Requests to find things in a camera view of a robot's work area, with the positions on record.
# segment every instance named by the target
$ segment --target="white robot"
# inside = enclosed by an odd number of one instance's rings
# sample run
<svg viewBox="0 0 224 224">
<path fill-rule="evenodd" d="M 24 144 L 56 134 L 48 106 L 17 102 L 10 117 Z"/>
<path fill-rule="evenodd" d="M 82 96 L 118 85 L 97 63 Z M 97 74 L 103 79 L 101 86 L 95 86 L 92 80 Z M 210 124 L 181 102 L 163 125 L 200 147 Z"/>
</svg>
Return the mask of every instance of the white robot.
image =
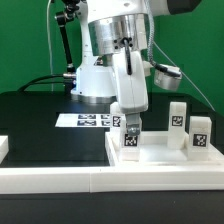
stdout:
<svg viewBox="0 0 224 224">
<path fill-rule="evenodd" d="M 108 103 L 116 95 L 120 110 L 126 116 L 128 134 L 139 135 L 140 112 L 148 108 L 145 70 L 149 65 L 141 56 L 141 50 L 151 47 L 147 43 L 146 27 L 149 26 L 146 24 L 151 22 L 150 16 L 192 11 L 200 1 L 63 0 L 77 4 L 75 14 L 82 30 L 82 64 L 71 91 L 73 99 Z M 155 83 L 176 89 L 181 73 L 154 62 L 153 58 L 149 61 L 158 70 Z"/>
</svg>

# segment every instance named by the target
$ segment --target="black tabletop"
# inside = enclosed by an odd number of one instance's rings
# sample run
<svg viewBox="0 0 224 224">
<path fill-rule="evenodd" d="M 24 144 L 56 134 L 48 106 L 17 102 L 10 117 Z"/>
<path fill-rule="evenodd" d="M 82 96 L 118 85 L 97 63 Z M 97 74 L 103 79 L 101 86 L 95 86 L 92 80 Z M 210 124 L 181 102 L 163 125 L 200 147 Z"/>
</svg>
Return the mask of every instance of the black tabletop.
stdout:
<svg viewBox="0 0 224 224">
<path fill-rule="evenodd" d="M 212 120 L 211 143 L 224 152 L 224 118 L 183 94 L 149 94 L 143 130 L 168 128 L 171 101 Z M 9 136 L 5 167 L 109 166 L 108 128 L 57 128 L 60 113 L 109 113 L 109 104 L 74 102 L 61 92 L 0 95 L 0 135 Z M 1 223 L 223 223 L 224 191 L 0 195 Z"/>
</svg>

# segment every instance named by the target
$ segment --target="green background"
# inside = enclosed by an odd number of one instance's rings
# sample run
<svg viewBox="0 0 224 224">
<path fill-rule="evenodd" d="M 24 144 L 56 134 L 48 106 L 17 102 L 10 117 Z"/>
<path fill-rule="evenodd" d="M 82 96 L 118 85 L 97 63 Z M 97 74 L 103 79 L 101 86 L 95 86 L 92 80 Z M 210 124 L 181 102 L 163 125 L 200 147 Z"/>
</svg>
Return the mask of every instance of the green background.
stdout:
<svg viewBox="0 0 224 224">
<path fill-rule="evenodd" d="M 48 0 L 12 0 L 0 2 L 0 92 L 15 91 L 28 81 L 50 74 L 47 42 Z M 192 13 L 156 18 L 156 42 L 191 78 L 215 107 L 224 115 L 224 1 L 202 0 Z M 51 39 L 54 74 L 66 70 L 59 29 L 54 20 L 63 4 L 51 4 Z M 81 63 L 81 32 L 75 20 L 67 25 L 75 66 Z M 168 63 L 154 49 L 160 63 Z M 147 78 L 149 92 L 161 92 Z M 51 86 L 30 90 L 51 90 Z M 184 78 L 178 92 L 193 95 L 206 103 Z"/>
</svg>

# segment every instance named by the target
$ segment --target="cable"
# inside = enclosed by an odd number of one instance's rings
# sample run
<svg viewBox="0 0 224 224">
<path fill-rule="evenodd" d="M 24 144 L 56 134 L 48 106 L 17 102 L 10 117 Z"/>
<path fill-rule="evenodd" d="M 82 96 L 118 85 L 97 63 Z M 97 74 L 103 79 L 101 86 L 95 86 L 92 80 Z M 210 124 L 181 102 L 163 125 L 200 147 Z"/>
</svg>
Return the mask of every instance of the cable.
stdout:
<svg viewBox="0 0 224 224">
<path fill-rule="evenodd" d="M 30 82 L 28 82 L 27 84 L 21 86 L 17 91 L 23 92 L 28 86 L 33 85 L 38 81 L 42 81 L 42 80 L 46 80 L 46 79 L 53 79 L 53 78 L 63 78 L 63 75 L 48 75 L 48 76 L 42 76 L 42 77 L 33 79 Z"/>
<path fill-rule="evenodd" d="M 48 39 L 48 49 L 49 49 L 49 60 L 50 60 L 50 72 L 51 75 L 54 74 L 54 66 L 53 66 L 53 55 L 52 55 L 52 43 L 51 43 L 51 30 L 50 30 L 50 5 L 52 0 L 48 1 L 47 4 L 47 39 Z M 54 85 L 51 86 L 51 91 L 54 91 Z"/>
<path fill-rule="evenodd" d="M 154 19 L 150 7 L 150 2 L 149 0 L 145 0 L 145 6 L 149 18 L 149 40 L 148 40 L 148 60 L 150 64 L 155 67 L 156 62 L 153 59 L 153 44 L 154 44 L 154 35 L 155 35 L 155 25 L 154 25 Z"/>
<path fill-rule="evenodd" d="M 178 67 L 166 53 L 154 42 L 155 47 L 158 49 L 158 51 L 175 67 Z M 215 111 L 215 108 L 211 104 L 211 102 L 208 100 L 208 98 L 204 95 L 204 93 L 194 84 L 194 82 L 183 72 L 181 71 L 182 75 L 191 83 L 191 85 L 201 94 L 201 96 L 205 99 L 205 101 L 209 104 L 209 106 L 212 108 L 213 111 Z"/>
<path fill-rule="evenodd" d="M 46 85 L 46 84 L 64 84 L 64 82 L 36 82 L 36 83 L 28 83 L 27 85 L 24 85 L 23 86 L 23 89 L 22 90 L 18 90 L 19 92 L 24 92 L 24 90 L 26 88 L 28 88 L 29 86 L 33 86 L 33 85 Z"/>
</svg>

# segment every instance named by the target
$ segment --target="white platform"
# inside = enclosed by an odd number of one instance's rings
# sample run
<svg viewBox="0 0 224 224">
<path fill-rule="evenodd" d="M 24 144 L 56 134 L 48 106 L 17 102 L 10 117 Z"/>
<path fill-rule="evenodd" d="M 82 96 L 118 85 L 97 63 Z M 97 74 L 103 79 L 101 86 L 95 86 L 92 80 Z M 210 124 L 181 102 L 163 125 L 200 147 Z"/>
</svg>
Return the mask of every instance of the white platform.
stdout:
<svg viewBox="0 0 224 224">
<path fill-rule="evenodd" d="M 166 132 L 144 135 L 166 141 Z M 1 168 L 0 194 L 224 189 L 223 155 L 213 146 L 209 161 L 188 161 L 186 149 L 165 155 L 157 137 L 144 139 L 150 146 L 142 147 L 139 162 L 119 161 L 113 138 L 106 133 L 111 167 Z M 0 151 L 5 151 L 7 138 L 0 139 Z"/>
</svg>

